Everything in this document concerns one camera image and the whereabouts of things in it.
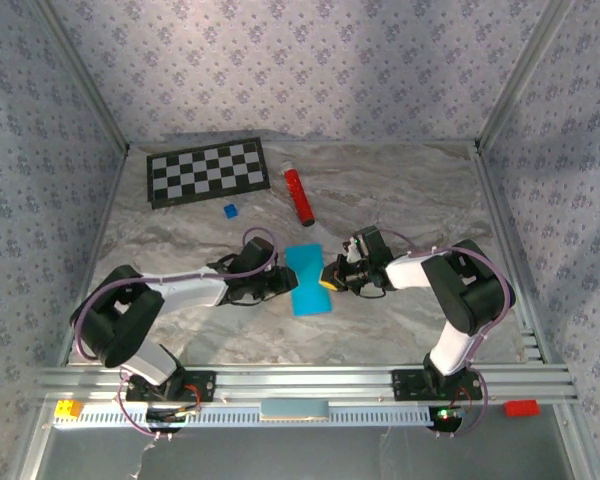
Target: checkerboard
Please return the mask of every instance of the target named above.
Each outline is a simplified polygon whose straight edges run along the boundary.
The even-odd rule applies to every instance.
[[[152,208],[270,188],[259,138],[147,157]]]

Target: wall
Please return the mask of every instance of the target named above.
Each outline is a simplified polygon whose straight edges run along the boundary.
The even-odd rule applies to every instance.
[[[129,141],[475,138],[545,0],[53,2]]]
[[[0,5],[0,478],[52,365],[119,158],[25,2]]]
[[[575,3],[486,159],[600,452],[600,0]]]

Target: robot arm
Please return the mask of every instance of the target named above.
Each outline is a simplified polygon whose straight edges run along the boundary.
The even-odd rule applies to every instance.
[[[454,247],[484,257],[470,240]],[[339,255],[323,270],[321,283],[331,290],[351,290],[356,295],[368,283],[383,291],[431,287],[447,322],[424,360],[427,383],[435,390],[461,375],[480,334],[503,310],[505,295],[496,274],[472,256],[457,251],[394,258],[376,227],[356,232],[344,248],[346,255]],[[511,307],[515,296],[511,285],[507,286]]]
[[[192,272],[159,277],[142,275],[129,265],[118,267],[95,292],[116,281],[136,283],[99,295],[86,313],[82,341],[105,367],[121,366],[159,389],[165,399],[173,398],[182,387],[183,367],[164,347],[146,339],[158,315],[195,306],[250,305],[239,302],[245,295],[259,302],[292,290],[298,283],[288,267],[275,265],[235,278],[264,265],[272,253],[269,242],[254,237],[240,254]],[[137,281],[144,277],[146,283]],[[72,324],[90,298],[73,313]]]

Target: red tube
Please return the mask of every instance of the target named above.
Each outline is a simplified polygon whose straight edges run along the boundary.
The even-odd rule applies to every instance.
[[[298,172],[293,168],[293,165],[290,162],[285,163],[282,166],[282,171],[284,172],[284,178],[287,181],[289,193],[296,206],[296,212],[298,213],[300,223],[302,223],[303,227],[310,227],[316,223],[316,219],[311,211],[311,205],[309,205],[307,195],[304,193],[304,188],[302,188],[302,182],[300,182]]]

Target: marble surface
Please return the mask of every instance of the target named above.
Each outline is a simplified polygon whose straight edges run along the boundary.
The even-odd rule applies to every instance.
[[[96,265],[95,287],[116,266],[172,273],[197,269],[240,250],[247,228],[264,226],[278,246],[320,243],[325,262],[341,242],[367,225],[392,228],[419,246],[475,240],[497,263],[493,232],[471,162],[461,149],[423,145],[265,144],[271,189],[151,210],[146,194],[148,153],[131,149]],[[296,165],[317,218],[297,220],[279,166]],[[234,203],[239,215],[227,219]],[[394,254],[406,251],[387,237]],[[332,294],[333,312],[293,317],[285,295],[257,307],[193,308],[158,318],[150,338],[185,364],[419,363],[435,345],[445,319],[430,289],[390,292],[382,300]],[[492,330],[477,359],[515,362],[523,355],[515,313]],[[75,352],[72,362],[79,362]]]

